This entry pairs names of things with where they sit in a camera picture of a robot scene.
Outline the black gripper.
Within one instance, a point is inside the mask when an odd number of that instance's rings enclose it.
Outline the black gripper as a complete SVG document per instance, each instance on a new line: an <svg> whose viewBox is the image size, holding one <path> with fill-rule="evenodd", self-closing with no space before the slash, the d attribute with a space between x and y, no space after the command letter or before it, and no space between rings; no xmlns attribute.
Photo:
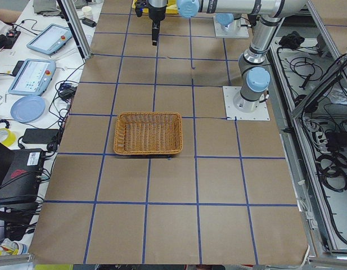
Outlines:
<svg viewBox="0 0 347 270"><path fill-rule="evenodd" d="M160 33L160 22L165 19L165 0L149 0L148 15L153 21L151 28L152 45L157 46Z"/></svg>

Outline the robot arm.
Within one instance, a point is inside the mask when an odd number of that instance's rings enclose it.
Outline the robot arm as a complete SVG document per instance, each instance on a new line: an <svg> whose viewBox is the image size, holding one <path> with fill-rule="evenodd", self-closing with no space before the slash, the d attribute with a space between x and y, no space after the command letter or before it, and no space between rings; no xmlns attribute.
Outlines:
<svg viewBox="0 0 347 270"><path fill-rule="evenodd" d="M306 1L176 1L178 13L185 18L199 12L207 14L259 15L254 27L253 39L240 56L242 87L232 99L236 109L251 113L256 110L259 99L271 81L269 72L260 65L276 36L284 18L304 7Z"/></svg>
<svg viewBox="0 0 347 270"><path fill-rule="evenodd" d="M215 22L224 33L238 31L241 27L240 13L217 13Z"/></svg>

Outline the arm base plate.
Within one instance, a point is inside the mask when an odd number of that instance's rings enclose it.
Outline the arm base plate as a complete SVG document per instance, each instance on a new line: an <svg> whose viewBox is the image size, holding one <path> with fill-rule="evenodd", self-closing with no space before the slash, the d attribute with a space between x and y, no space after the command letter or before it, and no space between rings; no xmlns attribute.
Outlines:
<svg viewBox="0 0 347 270"><path fill-rule="evenodd" d="M216 13L213 17L217 38L248 39L248 24L241 13Z"/></svg>
<svg viewBox="0 0 347 270"><path fill-rule="evenodd" d="M246 101L241 87L223 86L223 97L228 120L270 121L264 93L257 101Z"/></svg>

